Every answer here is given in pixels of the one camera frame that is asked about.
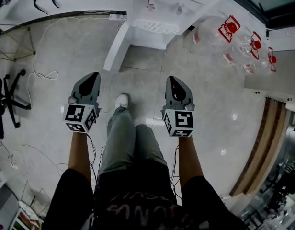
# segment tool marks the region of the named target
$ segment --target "equipment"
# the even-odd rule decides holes
[[[20,123],[15,121],[12,106],[15,105],[15,106],[25,109],[25,110],[31,110],[30,104],[25,106],[25,105],[18,103],[17,101],[15,101],[13,99],[13,93],[14,93],[15,87],[18,83],[18,80],[19,80],[20,76],[24,76],[25,74],[26,74],[26,71],[24,69],[17,74],[14,82],[12,83],[10,90],[8,90],[8,86],[7,86],[7,82],[6,82],[6,80],[9,79],[10,76],[9,76],[9,74],[7,74],[4,77],[5,96],[2,95],[2,93],[1,93],[2,79],[0,78],[0,139],[4,138],[2,115],[4,114],[6,107],[8,107],[8,110],[9,110],[9,113],[10,113],[10,116],[11,116],[11,119],[12,119],[12,122],[13,122],[15,128],[19,128]]]
[[[163,106],[161,113],[169,136],[189,137],[194,130],[195,108],[191,90],[180,79],[169,76],[165,98],[166,105]]]
[[[96,102],[100,95],[100,86],[101,76],[98,72],[86,75],[74,85],[63,113],[63,121],[69,130],[89,132],[101,110]]]

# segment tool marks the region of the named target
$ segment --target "power strip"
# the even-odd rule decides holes
[[[109,20],[111,21],[126,21],[127,15],[124,14],[110,14]]]

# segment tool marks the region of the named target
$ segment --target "knee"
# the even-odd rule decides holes
[[[136,126],[136,132],[137,131],[152,131],[152,129],[145,124],[140,124]]]

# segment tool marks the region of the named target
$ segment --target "white cable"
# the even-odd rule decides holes
[[[292,33],[286,33],[286,32],[282,32],[282,31],[279,31],[279,30],[270,29],[270,28],[266,28],[266,29],[267,30],[270,30],[270,31],[274,31],[274,32],[279,32],[279,33],[282,33],[282,34],[290,35],[290,36],[295,36],[295,34],[292,34]]]
[[[38,45],[37,50],[36,50],[36,54],[35,54],[35,56],[34,56],[34,60],[33,60],[33,64],[32,64],[33,72],[31,72],[31,73],[28,75],[28,78],[27,78],[27,92],[28,92],[28,97],[29,97],[29,102],[30,102],[30,104],[31,104],[31,107],[33,106],[33,103],[32,103],[32,99],[31,99],[31,95],[30,95],[30,93],[29,93],[29,78],[30,78],[30,76],[34,74],[34,75],[36,75],[36,76],[37,76],[38,78],[40,78],[40,79],[45,78],[45,79],[49,79],[49,80],[56,80],[56,79],[58,78],[58,76],[59,76],[58,71],[52,71],[52,72],[50,72],[50,73],[48,73],[48,74],[46,74],[46,75],[43,75],[43,74],[41,74],[41,73],[39,73],[39,72],[36,72],[36,70],[35,70],[35,68],[34,68],[34,62],[35,62],[35,60],[36,60],[36,58],[37,58],[38,51],[39,51],[39,47],[40,47],[40,45],[41,45],[41,42],[42,42],[42,40],[43,40],[43,38],[44,38],[44,36],[45,36],[47,30],[48,30],[52,25],[56,24],[57,22],[62,21],[62,20],[66,20],[66,19],[76,19],[76,20],[87,20],[87,19],[108,20],[108,17],[106,17],[106,18],[95,18],[95,17],[76,18],[76,17],[66,17],[66,18],[62,18],[62,19],[60,19],[60,20],[58,20],[58,21],[55,21],[54,23],[50,24],[50,25],[45,29],[45,32],[43,33],[43,36],[41,37],[41,40],[40,40],[39,45]],[[57,74],[55,78],[50,78],[50,77],[49,77],[49,75],[51,75],[52,73],[56,73],[56,74]]]

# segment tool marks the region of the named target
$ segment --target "tiled floor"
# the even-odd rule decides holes
[[[54,20],[31,25],[35,47],[52,22]],[[115,99],[127,92],[131,96],[130,110],[135,123],[146,123],[153,129],[169,170],[172,170],[178,140],[168,136],[160,110],[165,104],[166,79],[174,75],[193,92],[196,106],[193,139],[203,172],[218,194],[229,193],[254,144],[264,99],[243,89],[243,77],[232,68],[217,67],[210,57],[186,53],[182,47],[184,36],[174,38],[166,51],[132,46],[119,73],[103,70],[117,24],[106,20],[67,19],[48,29],[35,68],[43,74],[57,70],[58,79],[30,77],[33,108],[31,111],[16,110],[21,122],[19,129],[13,127],[7,110],[3,116],[3,143],[10,154],[14,154],[13,160],[18,167],[17,170],[11,167],[6,150],[0,147],[0,167],[9,179],[9,186],[21,197],[28,180],[34,191],[43,188],[52,197],[61,170],[67,167],[64,163],[68,162],[71,142],[71,133],[61,121],[61,107],[68,101],[76,81],[98,71],[102,78],[98,98],[102,110],[90,131],[97,148],[95,169],[100,161],[101,147],[106,143],[106,123],[114,111]],[[6,40],[1,38],[0,45],[5,46]],[[22,68],[27,73],[32,72],[32,61],[32,57],[16,63],[0,60],[0,76],[11,72],[12,80]],[[20,80],[16,95],[28,101],[27,76]]]

